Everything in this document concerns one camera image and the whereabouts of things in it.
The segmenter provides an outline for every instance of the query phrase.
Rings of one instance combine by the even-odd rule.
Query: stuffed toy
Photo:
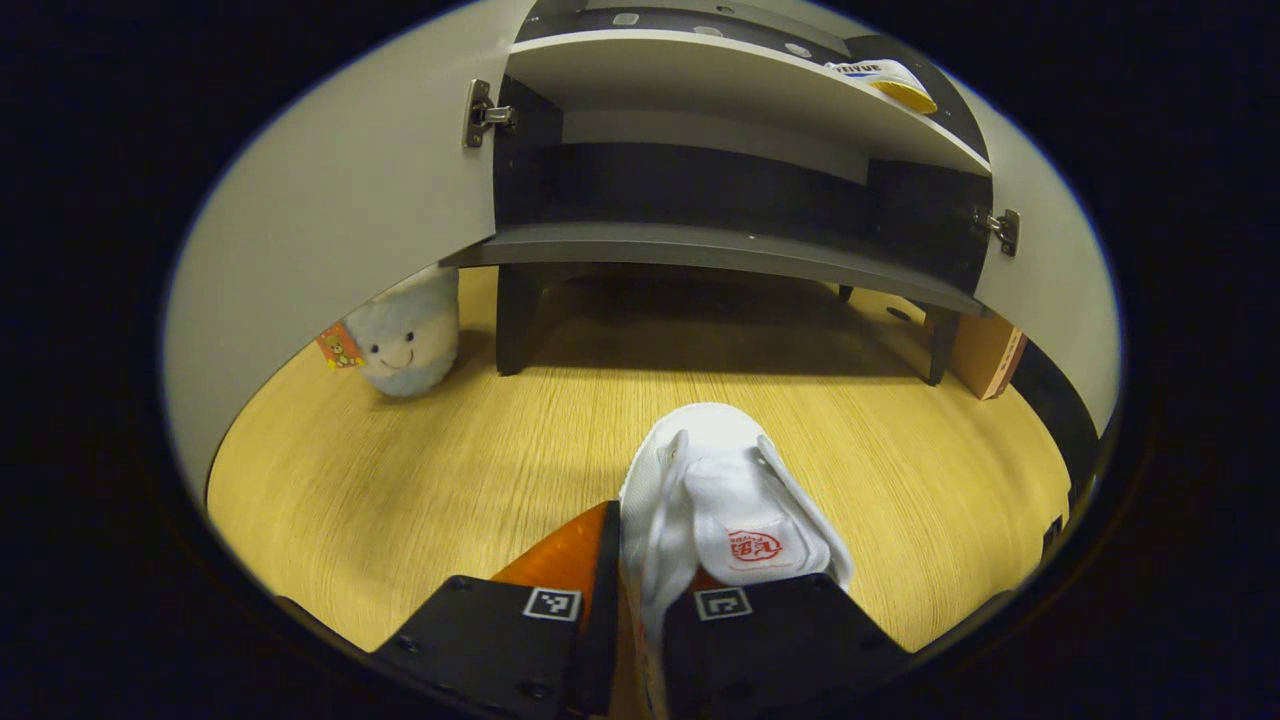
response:
[[[394,397],[439,383],[458,352],[458,270],[428,266],[343,319],[364,363],[360,372]]]

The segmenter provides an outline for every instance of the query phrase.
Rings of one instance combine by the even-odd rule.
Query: shelf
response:
[[[509,225],[499,228],[492,240],[440,261],[458,268],[521,263],[719,268],[863,287],[968,315],[984,311],[980,302],[955,286],[869,247],[836,249],[809,240],[694,225],[599,222]]]
[[[573,32],[517,42],[506,72],[566,113],[695,113],[837,142],[870,159],[991,176],[980,155],[928,117],[749,42],[677,31]]]

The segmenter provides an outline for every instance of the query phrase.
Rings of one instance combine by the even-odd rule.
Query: shoe on shelf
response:
[[[764,429],[718,402],[649,430],[618,495],[622,587],[649,712],[666,719],[663,620],[686,592],[826,573],[846,592],[852,559]]]

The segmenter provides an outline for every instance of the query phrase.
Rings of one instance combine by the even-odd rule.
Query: shoe tongue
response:
[[[746,585],[826,569],[831,550],[755,450],[703,457],[685,487],[699,561],[717,580]]]

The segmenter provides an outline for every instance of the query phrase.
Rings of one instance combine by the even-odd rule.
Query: cabinet leg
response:
[[[525,345],[538,313],[541,288],[515,265],[498,266],[498,374],[525,369]]]
[[[956,331],[960,328],[960,313],[929,307],[929,318],[933,319],[933,341],[929,354],[929,379],[931,386],[942,382],[942,377],[951,365],[951,347],[956,342]]]

